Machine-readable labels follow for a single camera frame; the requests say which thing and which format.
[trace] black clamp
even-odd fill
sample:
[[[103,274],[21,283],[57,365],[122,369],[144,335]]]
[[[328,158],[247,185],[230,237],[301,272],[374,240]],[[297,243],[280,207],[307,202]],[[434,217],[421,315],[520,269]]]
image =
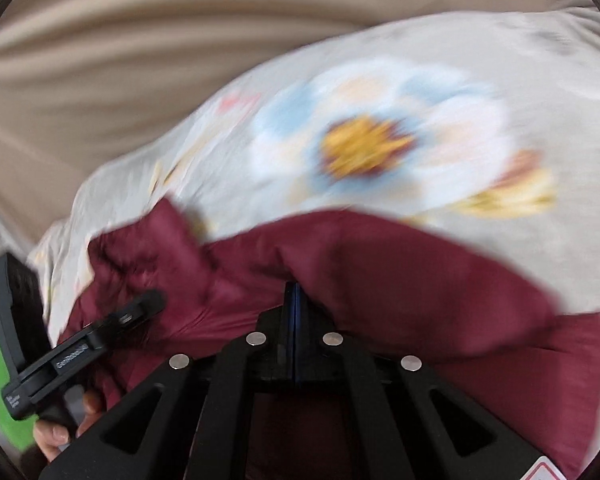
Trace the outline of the black clamp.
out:
[[[43,322],[38,277],[12,254],[0,257],[0,350],[10,375],[2,398],[11,417],[22,420],[37,413],[74,433],[76,422],[62,394],[120,337],[163,308],[162,294],[148,291],[52,349]]]

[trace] bed sheet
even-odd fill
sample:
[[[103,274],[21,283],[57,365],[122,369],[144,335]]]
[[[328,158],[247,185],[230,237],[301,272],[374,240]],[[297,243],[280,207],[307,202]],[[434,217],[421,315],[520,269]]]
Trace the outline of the bed sheet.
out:
[[[165,194],[201,240],[312,208],[370,210],[505,262],[567,313],[600,310],[600,48],[579,19],[415,18],[245,73],[164,137],[101,167],[31,253],[50,336],[90,282],[88,241]],[[378,128],[385,153],[358,174],[328,152],[336,134],[355,135],[337,130],[352,118]],[[600,421],[590,456],[599,448]]]

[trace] maroon jacket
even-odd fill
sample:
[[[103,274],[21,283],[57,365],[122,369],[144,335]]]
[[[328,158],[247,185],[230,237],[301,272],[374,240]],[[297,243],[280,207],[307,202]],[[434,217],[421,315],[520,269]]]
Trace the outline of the maroon jacket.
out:
[[[163,199],[92,240],[89,256],[94,281],[62,338],[148,288],[167,297],[142,340],[94,371],[108,407],[171,355],[215,354],[251,331],[282,303],[285,282],[297,280],[339,330],[373,352],[435,365],[568,479],[582,468],[600,404],[600,315],[559,316],[547,293],[457,244],[325,211],[200,246]],[[332,400],[262,398],[256,408],[250,462],[264,477],[347,478]]]

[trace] human hand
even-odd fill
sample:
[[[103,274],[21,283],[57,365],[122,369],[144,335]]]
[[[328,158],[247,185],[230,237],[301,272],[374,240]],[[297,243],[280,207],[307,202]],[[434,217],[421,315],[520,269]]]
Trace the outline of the human hand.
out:
[[[81,434],[95,424],[104,412],[102,398],[99,393],[93,390],[84,393],[82,403],[86,415],[82,424],[75,432],[76,437],[81,436]],[[69,431],[59,424],[54,424],[47,420],[37,420],[33,426],[33,438],[42,453],[46,456],[46,459],[51,462],[60,454],[58,447],[69,442]]]

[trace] silver rivet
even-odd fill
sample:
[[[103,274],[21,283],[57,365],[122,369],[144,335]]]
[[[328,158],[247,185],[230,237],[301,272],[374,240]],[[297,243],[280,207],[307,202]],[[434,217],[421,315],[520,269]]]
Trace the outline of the silver rivet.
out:
[[[266,340],[267,336],[265,336],[262,332],[251,332],[247,336],[247,343],[249,343],[251,346],[262,345]]]
[[[400,366],[410,372],[417,372],[422,368],[422,361],[415,355],[405,355],[400,360]]]
[[[189,366],[189,356],[184,354],[176,354],[169,359],[169,366],[174,370],[182,370]]]
[[[342,344],[344,339],[337,332],[327,332],[325,335],[322,336],[322,341],[325,345],[339,346]]]

